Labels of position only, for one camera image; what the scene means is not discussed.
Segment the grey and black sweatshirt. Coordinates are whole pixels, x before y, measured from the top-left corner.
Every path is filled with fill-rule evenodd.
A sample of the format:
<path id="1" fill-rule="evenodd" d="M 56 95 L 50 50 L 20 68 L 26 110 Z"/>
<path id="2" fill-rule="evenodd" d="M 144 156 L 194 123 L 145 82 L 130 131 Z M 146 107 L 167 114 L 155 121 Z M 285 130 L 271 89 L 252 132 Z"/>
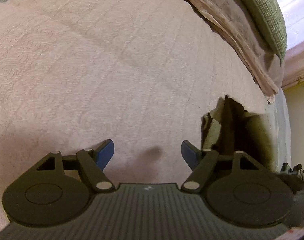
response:
<path id="1" fill-rule="evenodd" d="M 220 155 L 243 151 L 268 170 L 277 171 L 278 142 L 272 115 L 249 112 L 228 95 L 203 116 L 201 149 Z"/>

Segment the pink and grey bedspread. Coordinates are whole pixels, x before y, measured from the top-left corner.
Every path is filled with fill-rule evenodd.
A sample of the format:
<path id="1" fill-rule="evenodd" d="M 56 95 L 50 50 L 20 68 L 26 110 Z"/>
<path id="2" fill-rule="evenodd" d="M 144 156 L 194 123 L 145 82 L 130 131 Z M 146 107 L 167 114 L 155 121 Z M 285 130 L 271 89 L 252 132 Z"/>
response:
<path id="1" fill-rule="evenodd" d="M 183 182 L 181 142 L 226 95 L 269 129 L 284 106 L 184 0 L 0 2 L 0 230 L 4 190 L 51 151 L 112 139 L 112 181 Z"/>

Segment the folded beige blanket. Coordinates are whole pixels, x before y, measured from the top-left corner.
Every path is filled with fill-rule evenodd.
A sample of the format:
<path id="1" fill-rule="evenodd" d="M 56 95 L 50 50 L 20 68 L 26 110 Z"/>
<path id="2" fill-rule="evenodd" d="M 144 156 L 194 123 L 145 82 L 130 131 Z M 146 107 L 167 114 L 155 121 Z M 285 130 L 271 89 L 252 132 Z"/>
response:
<path id="1" fill-rule="evenodd" d="M 187 0 L 236 51 L 268 102 L 281 88 L 284 67 L 242 0 Z"/>

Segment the green pillow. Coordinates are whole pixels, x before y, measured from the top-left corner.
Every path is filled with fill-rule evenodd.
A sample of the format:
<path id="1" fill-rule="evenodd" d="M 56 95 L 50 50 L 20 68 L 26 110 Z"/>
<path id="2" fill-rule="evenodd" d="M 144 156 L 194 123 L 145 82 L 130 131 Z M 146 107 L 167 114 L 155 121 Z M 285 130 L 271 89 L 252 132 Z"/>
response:
<path id="1" fill-rule="evenodd" d="M 277 0 L 242 0 L 260 33 L 283 64 L 287 51 L 285 20 Z"/>

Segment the pink window curtain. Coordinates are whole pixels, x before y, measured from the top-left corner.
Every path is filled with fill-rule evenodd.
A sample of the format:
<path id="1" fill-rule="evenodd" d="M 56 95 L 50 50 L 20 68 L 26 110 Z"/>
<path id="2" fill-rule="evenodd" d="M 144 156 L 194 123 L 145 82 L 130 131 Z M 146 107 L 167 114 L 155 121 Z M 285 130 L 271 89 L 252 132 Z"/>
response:
<path id="1" fill-rule="evenodd" d="M 282 88 L 304 81 L 304 0 L 277 0 L 287 31 Z"/>

